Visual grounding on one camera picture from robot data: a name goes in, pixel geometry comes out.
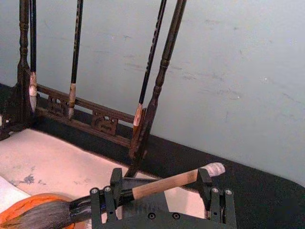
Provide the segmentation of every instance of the wall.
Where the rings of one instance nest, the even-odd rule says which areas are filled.
[[[159,4],[85,1],[79,97],[134,114]],[[76,1],[40,0],[37,9],[38,82],[68,93]],[[189,0],[152,134],[305,186],[304,10],[302,0]],[[16,81],[18,12],[18,1],[0,2],[0,82],[8,85]]]

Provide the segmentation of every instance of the calligraphy brush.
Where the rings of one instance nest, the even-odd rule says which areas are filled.
[[[71,120],[73,117],[74,106],[75,106],[77,65],[78,65],[78,56],[79,56],[79,52],[80,52],[80,43],[81,43],[82,7],[83,7],[83,0],[78,0],[77,1],[77,10],[76,10],[71,85],[70,85],[70,92],[69,92],[69,111],[68,111],[69,120]]]
[[[154,30],[154,34],[153,34],[153,38],[152,38],[153,42],[152,42],[152,45],[151,45],[150,53],[149,53],[149,56],[148,56],[148,62],[147,62],[147,65],[146,65],[146,71],[145,71],[144,80],[143,80],[143,84],[142,84],[139,104],[138,104],[138,107],[137,107],[137,110],[136,110],[136,113],[135,113],[135,116],[134,116],[134,120],[133,120],[133,133],[136,132],[136,130],[137,130],[139,124],[140,124],[140,120],[141,120],[141,116],[142,116],[143,102],[144,102],[144,98],[145,98],[145,93],[146,93],[146,88],[147,88],[147,84],[148,84],[148,80],[149,80],[149,75],[151,73],[154,53],[155,53],[156,47],[157,47],[157,42],[158,42],[158,38],[159,38],[159,33],[160,33],[160,28],[161,28],[161,24],[162,24],[162,20],[163,20],[165,6],[166,6],[166,0],[162,0],[161,4],[160,4],[160,9],[159,9],[158,19],[157,19],[157,23],[156,23],[156,28]]]
[[[36,0],[30,0],[30,107],[34,113],[37,102],[37,79],[36,79]]]
[[[225,172],[221,163],[210,163],[202,168],[209,176],[218,176]],[[132,200],[141,199],[151,194],[163,192],[174,187],[190,184],[197,180],[198,169],[178,174],[149,184],[126,189],[121,192],[118,206]],[[103,192],[101,197],[101,212],[106,211]],[[53,229],[64,228],[73,223],[86,221],[91,218],[90,196],[82,197],[72,202],[53,201],[34,207],[22,215],[0,225],[4,229]]]

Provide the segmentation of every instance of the screw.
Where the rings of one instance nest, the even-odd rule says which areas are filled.
[[[228,189],[227,189],[225,192],[226,192],[226,194],[228,194],[228,195],[231,195],[231,194],[232,194],[232,191],[231,191],[231,190],[228,190]]]
[[[174,219],[180,219],[180,215],[178,213],[173,213],[173,218]]]
[[[98,192],[97,188],[94,188],[94,189],[91,190],[91,193],[93,193],[93,194],[95,194],[97,192]]]
[[[212,191],[213,191],[213,192],[219,192],[219,190],[218,190],[217,188],[215,188],[215,187],[212,188]]]
[[[154,218],[156,218],[156,215],[151,212],[151,213],[148,214],[148,218],[149,219],[154,219]]]

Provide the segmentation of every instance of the black clamp holder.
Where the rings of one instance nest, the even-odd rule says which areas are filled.
[[[212,187],[212,180],[206,169],[198,169],[197,188],[203,199],[209,219],[236,228],[234,193],[230,189],[220,190]]]
[[[107,222],[113,222],[118,220],[115,210],[118,207],[121,190],[122,190],[122,169],[115,168],[112,172],[110,179],[110,186],[106,186],[103,190],[99,190],[94,187],[90,190],[91,197],[91,222],[92,229],[102,229],[101,219],[101,195],[104,194],[105,207],[107,212]]]

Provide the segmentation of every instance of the brush rack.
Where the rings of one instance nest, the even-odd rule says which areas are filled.
[[[127,138],[126,135],[123,136],[118,133],[117,126],[119,121],[132,124],[133,115],[76,97],[75,105],[91,110],[92,119],[90,122],[82,122],[75,118],[69,120],[69,95],[44,85],[37,85],[37,107],[35,114],[31,114],[28,90],[31,72],[27,62],[29,0],[20,0],[20,61],[18,63],[17,83],[12,87],[1,114],[0,140],[8,138],[10,136],[9,133],[12,131],[18,132],[31,127],[40,118],[49,118],[128,148],[132,164],[125,176],[135,176],[146,154],[146,144],[156,114],[165,72],[173,52],[185,4],[186,0],[177,0],[151,101],[147,108],[142,110],[142,117],[136,132],[131,138]],[[40,94],[47,95],[47,101]]]

